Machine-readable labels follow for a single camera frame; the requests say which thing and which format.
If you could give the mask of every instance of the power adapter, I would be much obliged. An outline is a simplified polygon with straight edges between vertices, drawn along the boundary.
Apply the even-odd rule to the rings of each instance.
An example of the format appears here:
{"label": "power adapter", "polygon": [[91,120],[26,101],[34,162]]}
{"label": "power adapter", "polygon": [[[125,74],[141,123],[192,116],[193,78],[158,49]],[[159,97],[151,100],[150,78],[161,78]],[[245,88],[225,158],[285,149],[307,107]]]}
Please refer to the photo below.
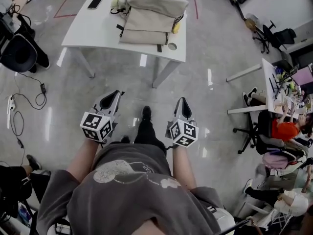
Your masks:
{"label": "power adapter", "polygon": [[44,83],[40,84],[40,89],[41,89],[41,92],[42,92],[43,94],[46,93],[46,89],[45,89],[45,84],[44,84]]}

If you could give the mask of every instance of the gray floor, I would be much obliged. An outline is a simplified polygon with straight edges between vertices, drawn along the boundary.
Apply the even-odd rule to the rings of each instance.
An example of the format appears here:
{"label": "gray floor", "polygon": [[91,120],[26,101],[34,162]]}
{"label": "gray floor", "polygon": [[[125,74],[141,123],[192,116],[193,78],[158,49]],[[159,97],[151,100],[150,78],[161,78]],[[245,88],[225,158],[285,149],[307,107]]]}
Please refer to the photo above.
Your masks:
{"label": "gray floor", "polygon": [[[158,89],[153,89],[156,60],[148,57],[146,67],[140,67],[140,54],[123,51],[85,49],[86,58],[96,70],[96,77],[88,78],[70,52],[61,47],[74,20],[74,17],[54,18],[63,1],[33,0],[23,9],[23,13],[32,19],[36,41],[51,62],[49,70],[40,70],[33,75],[46,84],[47,105],[37,111],[23,98],[16,100],[17,109],[25,119],[21,140],[26,153],[36,156],[47,169],[66,168],[84,139],[79,128],[83,112],[97,96],[116,89],[125,94],[113,140],[122,135],[129,135],[134,140],[141,108],[150,105],[157,137],[170,145],[170,139],[164,137],[167,121],[172,119],[177,100],[184,96],[200,128],[198,142],[189,148],[198,185],[216,188],[226,208],[234,209],[242,187],[249,178],[255,177],[261,155],[250,148],[242,155],[237,154],[245,136],[232,133],[232,129],[246,127],[246,116],[230,116],[226,112],[244,105],[242,91],[249,91],[253,86],[262,90],[264,83],[262,71],[225,82],[227,76],[260,63],[262,58],[260,45],[252,40],[251,31],[234,7],[228,0],[196,0],[197,20],[194,0],[188,0],[186,63]],[[67,0],[58,16],[77,13],[84,1]],[[279,53],[271,49],[270,55],[264,57],[276,61]],[[15,79],[21,92],[34,102],[40,92],[39,83],[21,75]],[[1,67],[0,159],[10,165],[19,165],[23,154],[12,131],[6,128],[7,97],[17,91],[14,73]],[[172,162],[171,152],[168,161]]]}

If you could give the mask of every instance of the yellow object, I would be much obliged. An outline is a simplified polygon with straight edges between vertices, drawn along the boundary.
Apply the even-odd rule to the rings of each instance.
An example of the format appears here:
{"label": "yellow object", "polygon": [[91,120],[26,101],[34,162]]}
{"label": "yellow object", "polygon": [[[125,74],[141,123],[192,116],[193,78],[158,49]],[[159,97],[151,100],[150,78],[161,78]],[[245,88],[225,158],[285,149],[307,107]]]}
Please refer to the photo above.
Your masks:
{"label": "yellow object", "polygon": [[291,82],[289,86],[291,90],[294,90],[294,82]]}
{"label": "yellow object", "polygon": [[172,32],[173,32],[174,34],[177,34],[179,28],[180,28],[180,22],[178,22],[178,23],[175,25],[175,27],[174,27],[174,29],[172,30]]}
{"label": "yellow object", "polygon": [[111,8],[116,8],[116,7],[118,7],[118,0],[112,0]]}

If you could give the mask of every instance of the hand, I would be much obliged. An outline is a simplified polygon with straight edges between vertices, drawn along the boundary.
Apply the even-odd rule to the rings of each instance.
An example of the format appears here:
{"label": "hand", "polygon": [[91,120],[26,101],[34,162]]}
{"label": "hand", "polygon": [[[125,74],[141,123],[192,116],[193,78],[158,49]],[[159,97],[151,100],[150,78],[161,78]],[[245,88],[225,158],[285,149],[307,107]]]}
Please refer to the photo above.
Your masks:
{"label": "hand", "polygon": [[288,103],[284,103],[284,113],[287,114],[288,113]]}
{"label": "hand", "polygon": [[279,194],[277,197],[277,201],[281,201],[283,199],[283,194]]}

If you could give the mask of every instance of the computer monitor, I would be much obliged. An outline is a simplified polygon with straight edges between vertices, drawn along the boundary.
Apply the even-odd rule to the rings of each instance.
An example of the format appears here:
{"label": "computer monitor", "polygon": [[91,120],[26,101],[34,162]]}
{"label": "computer monitor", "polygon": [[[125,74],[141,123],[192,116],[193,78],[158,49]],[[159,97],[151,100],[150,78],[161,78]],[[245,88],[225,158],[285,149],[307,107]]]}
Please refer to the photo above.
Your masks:
{"label": "computer monitor", "polygon": [[313,82],[313,75],[309,67],[298,70],[291,76],[298,86]]}

